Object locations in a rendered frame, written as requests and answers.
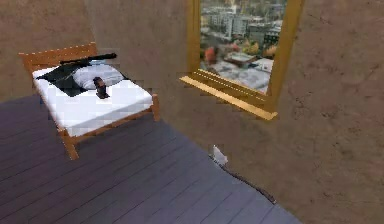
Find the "yellow framed window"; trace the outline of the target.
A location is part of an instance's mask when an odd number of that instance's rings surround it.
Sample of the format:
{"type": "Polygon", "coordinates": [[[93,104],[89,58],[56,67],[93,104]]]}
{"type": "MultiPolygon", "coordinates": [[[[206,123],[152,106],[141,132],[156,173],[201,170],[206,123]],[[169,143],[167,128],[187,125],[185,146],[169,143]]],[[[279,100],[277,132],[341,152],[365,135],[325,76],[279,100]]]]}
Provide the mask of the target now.
{"type": "Polygon", "coordinates": [[[181,80],[264,120],[277,115],[305,0],[187,0],[181,80]]]}

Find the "small dark statuette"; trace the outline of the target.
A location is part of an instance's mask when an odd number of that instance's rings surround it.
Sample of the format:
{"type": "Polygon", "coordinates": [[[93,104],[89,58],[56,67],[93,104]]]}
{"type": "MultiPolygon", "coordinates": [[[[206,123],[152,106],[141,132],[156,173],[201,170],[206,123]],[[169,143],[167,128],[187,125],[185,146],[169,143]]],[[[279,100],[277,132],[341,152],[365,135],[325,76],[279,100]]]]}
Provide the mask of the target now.
{"type": "Polygon", "coordinates": [[[106,91],[106,85],[104,81],[100,77],[95,77],[93,79],[94,85],[96,87],[96,95],[100,99],[106,99],[109,97],[107,91],[106,91]]]}

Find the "wooden bed with white mattress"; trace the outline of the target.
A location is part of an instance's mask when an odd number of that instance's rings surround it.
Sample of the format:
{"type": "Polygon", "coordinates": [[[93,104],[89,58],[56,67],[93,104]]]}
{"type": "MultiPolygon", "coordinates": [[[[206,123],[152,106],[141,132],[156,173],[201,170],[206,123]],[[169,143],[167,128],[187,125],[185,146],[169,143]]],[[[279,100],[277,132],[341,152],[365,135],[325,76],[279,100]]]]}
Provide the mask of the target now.
{"type": "MultiPolygon", "coordinates": [[[[96,95],[96,89],[69,97],[48,81],[37,80],[37,77],[59,67],[60,61],[96,55],[99,54],[94,42],[20,55],[32,84],[48,108],[66,152],[72,160],[79,158],[76,145],[86,138],[148,113],[151,113],[156,121],[160,119],[158,96],[140,87],[115,67],[125,79],[115,85],[106,86],[109,95],[106,99],[100,99],[96,95]]],[[[93,60],[89,62],[89,66],[110,65],[108,60],[93,60]]]]}

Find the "white pillow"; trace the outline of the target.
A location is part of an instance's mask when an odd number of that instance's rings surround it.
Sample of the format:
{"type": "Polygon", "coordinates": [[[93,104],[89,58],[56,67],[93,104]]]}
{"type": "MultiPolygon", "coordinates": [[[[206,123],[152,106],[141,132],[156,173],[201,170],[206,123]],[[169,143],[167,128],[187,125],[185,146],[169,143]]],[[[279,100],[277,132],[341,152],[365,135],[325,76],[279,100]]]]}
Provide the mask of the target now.
{"type": "Polygon", "coordinates": [[[125,79],[117,69],[106,64],[80,68],[74,72],[72,77],[77,85],[86,90],[96,89],[94,84],[96,77],[101,78],[106,86],[115,85],[125,79]]]}

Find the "black cloth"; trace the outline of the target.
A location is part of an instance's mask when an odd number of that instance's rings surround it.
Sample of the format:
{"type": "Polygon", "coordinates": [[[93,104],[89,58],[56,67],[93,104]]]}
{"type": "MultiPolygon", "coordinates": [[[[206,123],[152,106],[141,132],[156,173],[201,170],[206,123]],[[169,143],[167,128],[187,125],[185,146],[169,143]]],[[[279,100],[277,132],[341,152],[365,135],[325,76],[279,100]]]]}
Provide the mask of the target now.
{"type": "Polygon", "coordinates": [[[37,77],[37,80],[46,80],[50,84],[54,85],[59,90],[67,94],[69,97],[74,97],[83,92],[86,92],[86,89],[84,89],[75,82],[73,74],[78,69],[87,66],[89,66],[89,63],[83,62],[63,64],[55,68],[51,72],[37,77]]]}

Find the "white wall socket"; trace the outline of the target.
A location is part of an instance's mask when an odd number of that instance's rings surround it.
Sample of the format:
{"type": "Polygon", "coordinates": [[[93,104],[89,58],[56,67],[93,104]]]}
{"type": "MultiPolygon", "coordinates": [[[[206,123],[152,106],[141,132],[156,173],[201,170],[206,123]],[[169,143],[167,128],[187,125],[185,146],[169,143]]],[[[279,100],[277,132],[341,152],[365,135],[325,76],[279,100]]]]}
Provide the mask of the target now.
{"type": "Polygon", "coordinates": [[[216,145],[213,146],[212,157],[220,165],[225,165],[228,162],[227,157],[220,151],[220,149],[216,145]]]}

